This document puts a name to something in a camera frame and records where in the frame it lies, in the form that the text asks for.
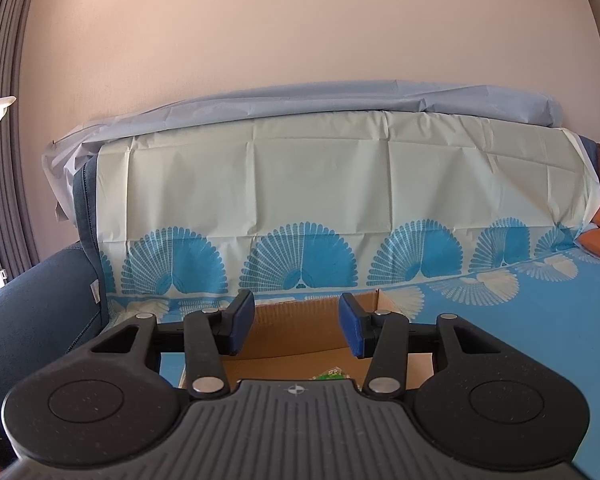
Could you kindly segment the green label pastry packet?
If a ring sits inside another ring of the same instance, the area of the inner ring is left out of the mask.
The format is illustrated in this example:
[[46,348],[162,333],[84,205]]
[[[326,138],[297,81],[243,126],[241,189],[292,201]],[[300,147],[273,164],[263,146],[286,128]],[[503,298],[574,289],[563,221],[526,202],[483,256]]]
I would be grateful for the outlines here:
[[324,370],[320,374],[317,374],[312,377],[312,380],[341,380],[341,379],[349,379],[350,375],[347,374],[342,368],[339,366],[335,366],[330,368],[329,370]]

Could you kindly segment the grey sheet on sofa back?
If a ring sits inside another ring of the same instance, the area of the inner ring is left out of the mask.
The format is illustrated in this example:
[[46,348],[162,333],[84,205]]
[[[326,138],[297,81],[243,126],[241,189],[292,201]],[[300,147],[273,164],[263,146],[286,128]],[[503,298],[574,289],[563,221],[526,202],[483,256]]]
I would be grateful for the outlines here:
[[42,168],[59,222],[75,222],[73,177],[114,140],[242,120],[332,112],[439,113],[557,128],[562,107],[551,96],[490,84],[360,80],[286,84],[168,103],[134,114],[97,119],[46,146]]

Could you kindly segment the brown cardboard box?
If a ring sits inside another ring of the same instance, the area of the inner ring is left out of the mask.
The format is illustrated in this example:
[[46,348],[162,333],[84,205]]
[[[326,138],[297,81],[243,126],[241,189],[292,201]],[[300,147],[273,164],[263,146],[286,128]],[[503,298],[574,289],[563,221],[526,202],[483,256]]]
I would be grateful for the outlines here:
[[242,350],[222,361],[232,388],[242,379],[309,380],[331,370],[361,385],[370,367],[352,356],[336,296],[258,304]]

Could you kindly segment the blue fan pattern cloth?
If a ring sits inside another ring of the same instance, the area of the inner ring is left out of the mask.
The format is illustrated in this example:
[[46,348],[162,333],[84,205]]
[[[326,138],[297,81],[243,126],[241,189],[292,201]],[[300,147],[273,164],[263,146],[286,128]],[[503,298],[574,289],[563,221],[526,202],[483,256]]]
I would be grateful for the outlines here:
[[569,378],[600,479],[600,180],[580,136],[469,116],[354,112],[135,133],[96,158],[109,321],[356,292],[454,312]]

